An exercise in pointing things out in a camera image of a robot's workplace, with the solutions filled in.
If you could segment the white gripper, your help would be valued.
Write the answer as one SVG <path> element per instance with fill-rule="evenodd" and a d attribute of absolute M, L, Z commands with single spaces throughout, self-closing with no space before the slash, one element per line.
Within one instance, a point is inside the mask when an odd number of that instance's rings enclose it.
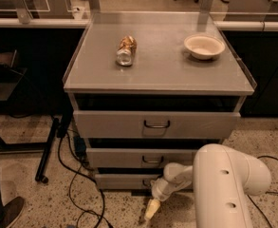
<path fill-rule="evenodd" d="M 170 196 L 193 183 L 191 175 L 168 177 L 163 176 L 151 181 L 152 199 L 148 201 L 144 219 L 150 220 L 158 211 L 161 201 L 166 201 Z"/>

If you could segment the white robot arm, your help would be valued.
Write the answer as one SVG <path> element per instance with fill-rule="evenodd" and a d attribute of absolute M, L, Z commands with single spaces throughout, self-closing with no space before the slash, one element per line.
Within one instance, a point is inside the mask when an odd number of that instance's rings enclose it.
<path fill-rule="evenodd" d="M 253 228 L 246 196 L 266 193 L 268 167 L 259 159 L 222 144 L 206 144 L 191 165 L 171 162 L 153 180 L 144 218 L 153 217 L 174 192 L 192 186 L 196 228 Z"/>

